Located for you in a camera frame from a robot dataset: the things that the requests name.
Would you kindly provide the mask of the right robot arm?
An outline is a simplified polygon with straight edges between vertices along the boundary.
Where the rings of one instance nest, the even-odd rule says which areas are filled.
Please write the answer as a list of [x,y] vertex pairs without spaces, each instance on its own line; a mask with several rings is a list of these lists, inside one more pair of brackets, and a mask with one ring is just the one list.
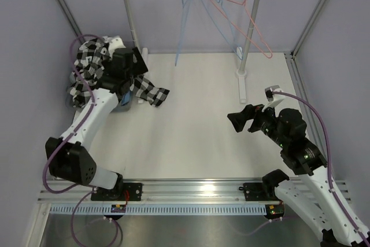
[[274,108],[246,105],[241,112],[227,115],[236,132],[247,121],[249,132],[263,132],[280,148],[284,163],[313,194],[307,198],[280,169],[266,174],[261,191],[268,199],[288,205],[315,233],[321,246],[369,246],[369,228],[354,213],[329,174],[320,149],[306,137],[306,122],[296,109],[277,115]]

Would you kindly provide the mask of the light blue shirt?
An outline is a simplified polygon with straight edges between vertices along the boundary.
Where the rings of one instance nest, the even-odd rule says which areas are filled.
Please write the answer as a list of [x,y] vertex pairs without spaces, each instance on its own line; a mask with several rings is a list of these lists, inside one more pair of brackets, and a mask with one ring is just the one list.
[[121,106],[125,106],[131,101],[131,92],[127,92],[126,94],[123,95],[123,98],[121,100]]

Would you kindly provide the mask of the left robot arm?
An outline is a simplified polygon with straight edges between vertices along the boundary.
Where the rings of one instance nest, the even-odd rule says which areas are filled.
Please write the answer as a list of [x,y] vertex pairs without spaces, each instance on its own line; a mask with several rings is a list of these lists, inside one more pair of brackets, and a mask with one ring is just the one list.
[[129,92],[134,78],[148,68],[137,47],[114,49],[103,67],[77,120],[60,137],[47,140],[43,174],[72,182],[72,187],[91,187],[93,200],[128,201],[130,186],[122,174],[98,166],[89,150],[100,126]]

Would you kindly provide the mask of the black white checkered shirt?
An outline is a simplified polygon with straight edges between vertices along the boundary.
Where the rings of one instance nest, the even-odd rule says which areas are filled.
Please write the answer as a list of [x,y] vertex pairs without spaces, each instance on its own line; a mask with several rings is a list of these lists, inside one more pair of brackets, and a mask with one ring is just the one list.
[[91,92],[101,87],[117,94],[121,106],[128,94],[159,107],[170,93],[145,77],[149,69],[140,51],[127,48],[120,36],[87,40],[78,48],[73,65],[68,94],[76,109],[83,109]]

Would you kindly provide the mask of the pink wire hanger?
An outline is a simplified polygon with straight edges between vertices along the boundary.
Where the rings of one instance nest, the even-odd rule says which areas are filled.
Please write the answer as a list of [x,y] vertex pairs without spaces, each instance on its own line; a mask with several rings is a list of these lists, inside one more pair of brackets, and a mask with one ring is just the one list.
[[236,32],[242,35],[245,39],[245,46],[242,49],[242,59],[247,56],[251,46],[254,46],[257,51],[259,51],[267,59],[271,59],[273,57],[273,51],[264,40],[263,35],[256,24],[260,0],[226,0],[226,3],[242,7],[249,19],[247,31],[243,31],[240,26],[232,21],[232,23],[236,26]]

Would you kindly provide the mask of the blue hanger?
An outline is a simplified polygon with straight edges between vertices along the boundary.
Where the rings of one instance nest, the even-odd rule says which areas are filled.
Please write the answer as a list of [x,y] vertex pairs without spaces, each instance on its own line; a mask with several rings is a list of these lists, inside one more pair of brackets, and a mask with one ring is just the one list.
[[200,0],[206,15],[230,51],[242,59],[241,45],[237,42],[236,26],[229,18],[226,0]]
[[180,57],[180,54],[183,48],[183,41],[184,41],[185,29],[186,29],[189,10],[190,10],[191,0],[181,0],[181,3],[182,3],[182,14],[181,14],[181,21],[180,21],[180,34],[179,34],[179,40],[178,40],[176,56],[175,56],[175,66],[177,66],[178,64],[179,57]]

